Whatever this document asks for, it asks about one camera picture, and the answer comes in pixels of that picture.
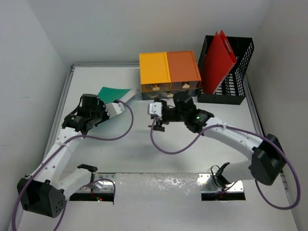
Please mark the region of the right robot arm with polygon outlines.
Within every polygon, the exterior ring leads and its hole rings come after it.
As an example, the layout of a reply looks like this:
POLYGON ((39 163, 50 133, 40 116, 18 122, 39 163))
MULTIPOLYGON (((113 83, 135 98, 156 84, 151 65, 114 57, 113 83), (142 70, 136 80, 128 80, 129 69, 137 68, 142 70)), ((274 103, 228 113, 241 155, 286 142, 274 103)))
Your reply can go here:
POLYGON ((163 125, 182 122, 189 131, 220 141, 247 158, 240 163, 226 162, 220 166, 211 177, 215 188, 224 188, 239 180, 256 180, 268 186, 274 183, 286 164, 280 154, 281 145, 276 136, 268 134, 266 137, 259 137, 229 126, 212 113, 198 109, 185 91, 176 93, 173 101, 173 107, 158 98, 149 104, 148 114, 154 121, 152 131, 163 132, 163 125))

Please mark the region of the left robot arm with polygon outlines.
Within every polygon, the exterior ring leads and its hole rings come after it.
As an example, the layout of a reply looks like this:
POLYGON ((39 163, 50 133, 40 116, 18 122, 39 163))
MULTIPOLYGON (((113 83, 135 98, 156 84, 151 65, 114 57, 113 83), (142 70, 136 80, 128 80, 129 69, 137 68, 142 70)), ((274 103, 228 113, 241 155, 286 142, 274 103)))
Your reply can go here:
POLYGON ((78 106, 64 118, 60 133, 42 164, 29 178, 18 182, 23 210, 55 218, 71 195, 94 181, 98 169, 86 164, 80 164, 65 178, 61 175, 85 135, 108 118, 105 104, 98 95, 80 97, 78 106))

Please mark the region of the red folder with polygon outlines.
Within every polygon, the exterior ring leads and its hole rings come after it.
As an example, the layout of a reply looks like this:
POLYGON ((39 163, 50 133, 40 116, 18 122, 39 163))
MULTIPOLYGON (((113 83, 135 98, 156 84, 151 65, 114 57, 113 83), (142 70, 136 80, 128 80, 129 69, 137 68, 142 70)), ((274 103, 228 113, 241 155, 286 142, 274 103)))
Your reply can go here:
POLYGON ((216 32, 202 66, 202 90, 214 94, 236 64, 235 54, 224 31, 216 32))

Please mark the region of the green folder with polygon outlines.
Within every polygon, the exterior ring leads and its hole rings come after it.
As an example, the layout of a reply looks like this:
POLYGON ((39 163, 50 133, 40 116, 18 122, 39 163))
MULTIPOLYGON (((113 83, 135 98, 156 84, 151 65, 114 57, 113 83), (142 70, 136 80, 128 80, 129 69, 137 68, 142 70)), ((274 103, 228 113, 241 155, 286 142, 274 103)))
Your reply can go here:
POLYGON ((98 93, 98 98, 105 104, 108 104, 116 100, 120 100, 129 91, 130 89, 115 89, 115 88, 102 87, 98 93))

